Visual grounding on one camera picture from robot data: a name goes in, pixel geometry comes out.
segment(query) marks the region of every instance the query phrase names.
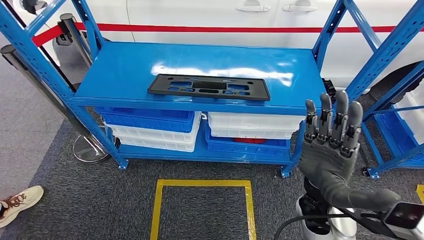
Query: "white plastic crate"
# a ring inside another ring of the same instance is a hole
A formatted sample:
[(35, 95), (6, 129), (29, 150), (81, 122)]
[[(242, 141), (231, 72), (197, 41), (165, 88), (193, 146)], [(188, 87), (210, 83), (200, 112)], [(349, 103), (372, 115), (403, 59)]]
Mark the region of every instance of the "white plastic crate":
[(234, 129), (210, 127), (212, 137), (248, 139), (291, 139), (294, 130)]
[(201, 112), (197, 111), (194, 113), (193, 127), (191, 128), (191, 132), (188, 133), (111, 124), (108, 124), (107, 126), (112, 129), (113, 135), (119, 137), (120, 139), (126, 138), (153, 141), (158, 143), (193, 144), (199, 131), (200, 120)]
[[(418, 87), (411, 92), (405, 93), (405, 96), (393, 105), (396, 109), (424, 105), (424, 81), (421, 81)], [(418, 144), (424, 143), (424, 109), (414, 109), (398, 111), (399, 116), (405, 121), (413, 133), (413, 137)]]
[(146, 140), (141, 138), (132, 138), (132, 137), (124, 137), (124, 136), (119, 136), (118, 138), (120, 142), (125, 145), (133, 145), (133, 146), (147, 147), (147, 148), (154, 148), (154, 149), (166, 149), (166, 150), (189, 152), (189, 153), (192, 153), (195, 150), (195, 142), (196, 142), (196, 135), (194, 135), (193, 142), (184, 142), (184, 143), (154, 141), (154, 140)]
[(299, 123), (305, 116), (252, 114), (233, 112), (208, 112), (208, 121), (211, 129), (237, 129), (237, 130), (265, 130), (295, 132)]

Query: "shelf top surface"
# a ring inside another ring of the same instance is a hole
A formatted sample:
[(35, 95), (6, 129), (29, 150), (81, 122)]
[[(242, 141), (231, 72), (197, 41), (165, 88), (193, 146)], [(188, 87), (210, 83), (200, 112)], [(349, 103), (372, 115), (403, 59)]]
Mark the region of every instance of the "shelf top surface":
[[(147, 93), (157, 74), (260, 78), (266, 82), (270, 101)], [(323, 92), (309, 49), (106, 42), (75, 97), (102, 99), (105, 103), (124, 100), (269, 108), (304, 108), (305, 100), (311, 99), (319, 108)]]

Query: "blue plastic crate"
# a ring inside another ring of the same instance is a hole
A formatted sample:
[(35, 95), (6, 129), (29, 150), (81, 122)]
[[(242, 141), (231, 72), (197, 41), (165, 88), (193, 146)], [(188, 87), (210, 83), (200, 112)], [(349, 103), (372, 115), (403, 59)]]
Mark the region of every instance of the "blue plastic crate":
[(262, 144), (234, 142), (232, 137), (211, 136), (209, 126), (205, 131), (207, 149), (211, 151), (282, 157), (290, 149), (290, 140), (268, 139)]
[(396, 146), (394, 146), (393, 143), (389, 141), (389, 148), (395, 148), (395, 151), (392, 153), (394, 156), (404, 154), (418, 146), (411, 129), (397, 112), (387, 112), (381, 116), (381, 120), (390, 131), (394, 143), (396, 144)]
[[(405, 154), (418, 146), (408, 124), (395, 111), (374, 116), (392, 157)], [(399, 165), (399, 168), (424, 168), (424, 155), (419, 154)]]
[(95, 107), (94, 111), (109, 125), (190, 133), (194, 111), (124, 107)]

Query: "sneaker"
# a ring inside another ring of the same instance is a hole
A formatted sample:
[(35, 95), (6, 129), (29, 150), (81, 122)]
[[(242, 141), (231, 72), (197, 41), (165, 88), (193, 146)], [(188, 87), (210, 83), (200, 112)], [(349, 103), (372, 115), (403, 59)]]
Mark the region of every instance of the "sneaker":
[(4, 228), (11, 223), (21, 211), (29, 209), (38, 203), (43, 193), (44, 190), (41, 186), (33, 186), (17, 195), (1, 200), (3, 214), (0, 215), (0, 228)]

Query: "robot finger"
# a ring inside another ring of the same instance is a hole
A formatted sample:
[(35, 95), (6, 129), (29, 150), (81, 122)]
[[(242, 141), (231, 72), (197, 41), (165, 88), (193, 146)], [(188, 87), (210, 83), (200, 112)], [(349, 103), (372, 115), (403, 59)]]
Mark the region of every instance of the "robot finger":
[(312, 142), (317, 136), (317, 115), (315, 114), (315, 104), (312, 100), (307, 99), (306, 105), (306, 119), (305, 119), (305, 134), (304, 139)]
[(321, 93), (319, 96), (321, 99), (321, 115), (318, 119), (318, 135), (316, 139), (320, 143), (325, 143), (329, 138), (329, 130), (332, 122), (332, 108), (331, 108), (331, 99), (327, 93)]
[(347, 130), (340, 150), (341, 154), (347, 158), (352, 156), (358, 145), (363, 114), (362, 105), (359, 102), (353, 101), (349, 104)]
[(333, 148), (338, 148), (342, 143), (342, 135), (345, 133), (346, 122), (348, 121), (348, 102), (348, 94), (344, 90), (335, 93), (335, 119), (329, 141), (329, 145)]

